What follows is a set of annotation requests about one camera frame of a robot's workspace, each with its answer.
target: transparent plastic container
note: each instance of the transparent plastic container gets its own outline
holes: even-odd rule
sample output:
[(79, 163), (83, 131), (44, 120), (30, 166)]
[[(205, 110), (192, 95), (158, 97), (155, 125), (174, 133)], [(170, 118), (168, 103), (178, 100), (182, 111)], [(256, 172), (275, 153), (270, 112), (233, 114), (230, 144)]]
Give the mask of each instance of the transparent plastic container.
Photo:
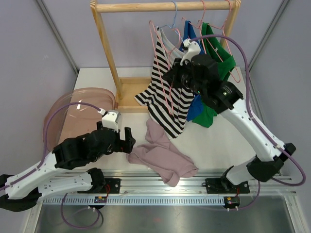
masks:
[[(91, 103), (105, 110), (114, 109), (115, 107), (115, 97), (109, 90), (95, 87), (76, 89), (63, 95), (54, 103), (44, 118), (44, 127), (46, 127), (47, 120), (57, 109), (70, 102)], [(96, 130), (96, 122), (100, 120), (101, 115), (92, 107), (71, 105), (64, 108), (54, 116), (49, 125), (48, 150), (52, 151), (55, 146), (66, 138), (77, 137)]]

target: green shirt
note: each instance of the green shirt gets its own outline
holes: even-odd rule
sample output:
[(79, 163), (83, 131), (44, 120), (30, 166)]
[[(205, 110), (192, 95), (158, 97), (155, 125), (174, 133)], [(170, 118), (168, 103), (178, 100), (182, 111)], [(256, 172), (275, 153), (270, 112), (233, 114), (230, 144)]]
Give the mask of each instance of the green shirt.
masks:
[[(207, 23), (203, 23), (202, 35), (209, 34), (214, 34), (212, 28)], [(217, 62), (219, 78), (221, 80), (227, 81), (230, 76), (229, 72), (235, 67), (234, 58), (220, 45), (216, 37), (209, 38), (208, 40), (215, 48), (219, 56), (222, 58), (223, 62), (219, 59), (217, 53), (214, 51), (213, 47), (209, 44), (207, 39), (203, 39), (206, 53), (209, 54)], [(203, 112), (195, 119), (193, 119), (192, 122), (208, 128), (213, 124), (213, 118), (217, 116), (217, 113), (215, 112), (215, 110), (206, 106), (204, 103), (203, 106)]]

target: gray floor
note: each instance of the gray floor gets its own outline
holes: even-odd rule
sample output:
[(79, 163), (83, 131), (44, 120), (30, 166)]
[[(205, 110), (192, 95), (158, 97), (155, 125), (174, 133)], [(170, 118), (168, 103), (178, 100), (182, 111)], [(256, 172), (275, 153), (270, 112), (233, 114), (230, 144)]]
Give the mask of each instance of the gray floor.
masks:
[[(242, 198), (242, 205), (251, 199)], [(65, 216), (82, 206), (65, 206)], [(104, 223), (88, 233), (291, 233), (294, 232), (285, 201), (281, 197), (260, 197), (246, 210), (226, 212), (209, 206), (105, 206)], [(85, 226), (96, 219), (86, 210), (69, 219)], [(42, 208), (36, 233), (81, 232), (62, 222), (60, 206)]]

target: clothes hanger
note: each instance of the clothes hanger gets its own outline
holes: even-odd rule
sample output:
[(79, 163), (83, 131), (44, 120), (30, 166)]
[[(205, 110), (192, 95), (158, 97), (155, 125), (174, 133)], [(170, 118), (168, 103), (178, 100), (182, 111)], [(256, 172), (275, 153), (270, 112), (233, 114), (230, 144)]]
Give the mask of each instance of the clothes hanger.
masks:
[[(225, 19), (225, 21), (224, 21), (222, 27), (219, 28), (219, 27), (216, 27), (216, 26), (214, 26), (214, 25), (208, 24), (209, 26), (211, 26), (211, 27), (213, 27), (213, 28), (222, 30), (222, 31), (223, 31), (223, 35), (225, 35), (225, 24), (227, 23), (228, 17), (229, 17), (229, 15), (230, 15), (230, 13), (231, 13), (231, 10), (232, 10), (231, 2), (230, 2), (229, 0), (225, 0), (225, 1), (227, 1), (227, 2), (229, 3), (230, 9), (229, 9), (229, 13), (228, 13), (227, 18)], [(209, 45), (213, 48), (213, 50), (215, 51), (215, 53), (217, 54), (218, 58), (223, 62), (222, 58), (219, 56), (219, 54), (218, 54), (218, 52), (216, 51), (216, 49), (212, 46), (212, 44), (210, 43), (209, 39), (207, 39), (207, 41), (208, 41)], [(228, 41), (227, 41), (226, 39), (225, 39), (225, 42), (226, 42), (226, 45), (227, 45), (227, 47), (228, 47), (229, 53), (230, 53), (230, 55), (232, 56), (231, 49), (230, 49), (229, 44), (228, 44)], [(230, 72), (231, 76), (233, 77), (233, 79), (234, 79), (237, 83), (239, 83), (239, 82), (241, 81), (241, 76), (240, 76), (240, 73), (238, 72), (238, 69), (237, 69), (236, 67), (234, 67), (234, 68), (235, 68), (235, 70), (237, 71), (238, 76), (239, 76), (239, 80), (238, 80), (238, 81), (236, 80), (236, 78), (235, 78), (235, 76), (232, 74), (232, 72), (231, 72), (231, 71), (229, 71), (229, 72)]]
[[(201, 2), (203, 3), (203, 6), (204, 6), (204, 12), (203, 12), (203, 15), (202, 15), (202, 18), (198, 21), (198, 23), (200, 22), (200, 24), (198, 26), (194, 25), (193, 23), (191, 23), (189, 21), (189, 24), (192, 25), (193, 27), (197, 28), (200, 32), (200, 36), (202, 36), (202, 24), (203, 24), (203, 19), (204, 19), (204, 15), (205, 15), (205, 11), (206, 11), (206, 8), (205, 8), (205, 2), (203, 0), (201, 0)], [(181, 17), (181, 21), (186, 21), (186, 18), (184, 17)], [(203, 43), (203, 39), (201, 39), (201, 42), (202, 42), (202, 46), (203, 46), (203, 49), (204, 49), (204, 53), (206, 54), (206, 49), (205, 49), (205, 46), (204, 46), (204, 43)]]
[[(171, 28), (171, 30), (175, 31), (177, 34), (178, 34), (178, 45), (181, 44), (182, 42), (182, 38), (181, 38), (181, 35), (180, 35), (180, 31), (175, 28), (175, 20), (176, 20), (176, 16), (177, 16), (177, 4), (176, 2), (174, 2), (174, 5), (175, 5), (175, 8), (176, 8), (176, 11), (175, 11), (175, 16), (174, 16), (174, 19), (173, 19), (173, 24), (172, 26), (169, 26), (168, 24), (167, 25), (164, 25), (160, 28), (163, 28), (163, 27), (166, 27), (168, 26), (169, 28)], [(150, 36), (151, 36), (151, 41), (152, 41), (152, 46), (153, 46), (153, 49), (154, 49), (154, 53), (155, 53), (155, 58), (156, 58), (156, 64), (157, 64), (157, 67), (158, 67), (158, 72), (159, 72), (159, 76), (160, 76), (160, 80), (161, 80), (161, 84), (162, 84), (162, 89), (163, 89), (163, 93), (164, 93), (164, 97), (165, 97), (165, 101), (166, 101), (166, 107), (168, 108), (169, 110), (169, 114), (170, 115), (173, 115), (173, 100), (172, 100), (172, 87), (170, 86), (170, 94), (169, 94), (169, 97), (170, 97), (170, 100), (171, 100), (171, 108), (172, 108), (172, 111), (170, 110), (169, 108), (169, 103), (167, 101), (167, 98), (166, 98), (166, 94), (165, 94), (165, 89), (164, 89), (164, 84), (163, 84), (163, 79), (162, 79), (162, 75), (161, 75), (161, 71), (160, 71), (160, 66), (159, 66), (159, 63), (158, 63), (158, 58), (157, 58), (157, 55), (156, 55), (156, 47), (155, 47), (155, 43), (154, 43), (154, 39), (153, 39), (153, 35), (152, 35), (152, 29), (153, 31), (156, 33), (158, 39), (160, 40), (160, 43), (162, 45), (162, 47), (164, 48), (165, 52), (167, 53), (168, 55), (168, 69), (171, 68), (171, 63), (170, 63), (170, 58), (171, 58), (171, 53), (175, 50), (175, 49), (178, 49), (177, 46), (175, 46), (172, 50), (168, 50), (164, 43), (163, 43), (163, 40), (162, 40), (162, 37), (158, 34), (158, 31), (156, 30), (155, 28), (155, 25), (154, 23), (152, 22), (152, 20), (149, 21), (149, 32), (150, 32)]]

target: blue hanger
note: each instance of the blue hanger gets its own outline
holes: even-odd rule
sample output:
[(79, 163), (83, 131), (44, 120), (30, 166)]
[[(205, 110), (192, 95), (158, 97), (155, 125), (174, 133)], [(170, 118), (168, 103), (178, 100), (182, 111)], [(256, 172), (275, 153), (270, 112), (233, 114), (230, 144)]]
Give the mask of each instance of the blue hanger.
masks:
[(164, 26), (162, 26), (162, 27), (160, 27), (160, 28), (169, 27), (170, 29), (174, 29), (174, 28), (176, 27), (175, 22), (176, 22), (176, 17), (177, 17), (177, 11), (178, 11), (178, 9), (177, 9), (177, 4), (176, 4), (176, 2), (175, 2), (175, 1), (172, 1), (172, 3), (174, 3), (174, 5), (175, 5), (175, 16), (174, 16), (173, 24), (172, 24), (171, 26), (168, 25), (168, 24), (166, 24), (166, 25), (164, 25)]

